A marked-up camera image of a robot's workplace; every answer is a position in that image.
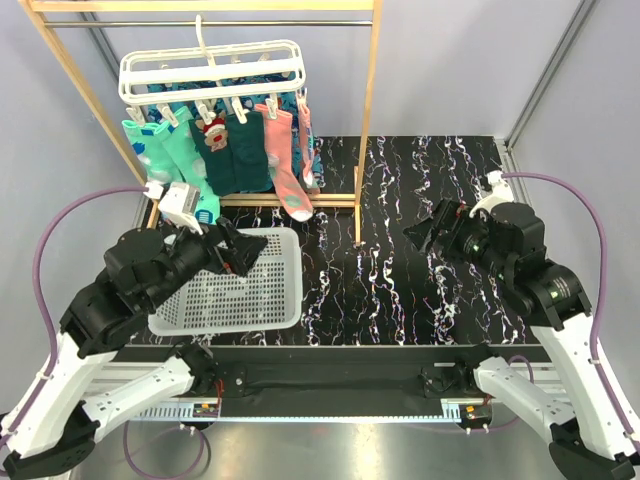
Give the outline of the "plain dark green sock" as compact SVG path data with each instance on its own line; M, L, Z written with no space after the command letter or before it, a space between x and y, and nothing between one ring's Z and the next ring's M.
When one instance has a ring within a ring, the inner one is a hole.
M271 177L263 116L260 112L249 111L245 118L245 123L241 123L236 115L230 115L226 120L237 189L264 192L271 188Z

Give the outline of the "pink sock front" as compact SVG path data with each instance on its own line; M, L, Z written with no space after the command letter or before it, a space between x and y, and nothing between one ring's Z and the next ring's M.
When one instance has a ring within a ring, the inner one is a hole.
M306 222L313 216L313 206L292 170L293 117L277 110L273 119L265 104L257 104L255 111L263 116L265 151L276 195L293 220Z

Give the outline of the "pink sock end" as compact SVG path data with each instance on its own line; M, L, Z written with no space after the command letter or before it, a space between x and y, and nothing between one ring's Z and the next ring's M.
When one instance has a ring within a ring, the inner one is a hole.
M296 95L299 123L299 140L302 154L302 179L308 189L317 187L312 170L314 160L314 141L311 126L311 111L307 105L306 95Z

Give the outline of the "white plastic clip hanger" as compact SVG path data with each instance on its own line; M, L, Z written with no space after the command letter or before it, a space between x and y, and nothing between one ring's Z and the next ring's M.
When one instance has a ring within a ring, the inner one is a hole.
M177 127L174 103L192 102L210 124L213 100L223 99L238 120L246 121L242 97L266 95L271 115L279 93L303 89L306 71L299 45L274 40L208 46L203 19L195 19L198 45L192 48L134 51L120 62L118 94L129 116L144 123L141 108L155 106L164 121Z

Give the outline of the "green reindeer sock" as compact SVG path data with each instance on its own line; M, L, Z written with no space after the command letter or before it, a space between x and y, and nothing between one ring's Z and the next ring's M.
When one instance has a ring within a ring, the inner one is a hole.
M191 119L189 127L196 149L204 161L205 178L212 191L220 197L238 193L226 114L220 112L209 124L201 118Z

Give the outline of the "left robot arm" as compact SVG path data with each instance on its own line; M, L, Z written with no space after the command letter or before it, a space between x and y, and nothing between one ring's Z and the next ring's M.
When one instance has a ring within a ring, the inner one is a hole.
M245 277L268 245L226 220L200 233L186 227L167 244L155 229L124 233L104 254L105 267L81 289L60 320L57 347L21 403L2 418L11 479L61 475L85 460L111 430L155 403L216 386L212 353L183 346L158 369L102 397L87 387L148 318L203 270Z

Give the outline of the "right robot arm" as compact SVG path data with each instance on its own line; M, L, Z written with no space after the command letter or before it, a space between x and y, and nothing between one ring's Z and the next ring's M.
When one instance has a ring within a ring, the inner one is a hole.
M591 337L591 304L578 277L548 259L545 225L534 210L502 202L479 216L468 205L443 200L432 217L403 233L423 254L437 251L496 278L503 302L538 339L569 401L557 401L486 346L459 362L457 390L507 406L547 444L567 479L634 478L639 453L597 373L610 366Z

